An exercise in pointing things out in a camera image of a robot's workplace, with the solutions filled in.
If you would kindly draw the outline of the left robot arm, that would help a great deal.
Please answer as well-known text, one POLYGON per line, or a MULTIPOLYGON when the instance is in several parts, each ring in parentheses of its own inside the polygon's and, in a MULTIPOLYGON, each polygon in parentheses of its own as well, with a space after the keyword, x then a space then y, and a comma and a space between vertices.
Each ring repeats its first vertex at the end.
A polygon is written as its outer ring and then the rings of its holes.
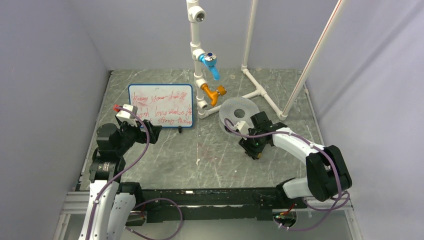
POLYGON ((155 144, 162 126, 144 120, 130 125, 126 121, 118 124, 106 123, 96 130, 97 148, 92 155, 89 168, 89 200, 80 240, 118 240, 132 210, 144 203, 141 185, 138 182, 122 182, 120 172, 125 169, 124 154, 134 145, 155 144))

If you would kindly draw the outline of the blue framed whiteboard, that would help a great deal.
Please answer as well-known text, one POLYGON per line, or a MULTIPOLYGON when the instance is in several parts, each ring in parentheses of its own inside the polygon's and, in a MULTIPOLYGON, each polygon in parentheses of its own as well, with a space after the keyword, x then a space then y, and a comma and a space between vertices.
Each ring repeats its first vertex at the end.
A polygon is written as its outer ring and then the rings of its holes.
POLYGON ((191 128, 194 124, 194 95, 190 84, 130 84, 129 104, 137 116, 164 128, 191 128))

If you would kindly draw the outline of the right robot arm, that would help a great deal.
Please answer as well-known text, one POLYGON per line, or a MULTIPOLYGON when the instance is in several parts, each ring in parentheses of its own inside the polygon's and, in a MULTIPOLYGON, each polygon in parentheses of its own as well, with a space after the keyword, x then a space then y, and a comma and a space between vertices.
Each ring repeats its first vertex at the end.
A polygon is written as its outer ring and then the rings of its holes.
POLYGON ((297 198, 315 198, 324 202, 344 193, 353 182, 341 150, 307 140, 282 122, 273 123, 265 112, 251 116, 251 123, 238 121, 233 129, 243 135, 239 145, 254 160, 266 145, 278 147, 301 161, 306 176, 291 178, 277 185, 276 203, 289 207, 297 198))

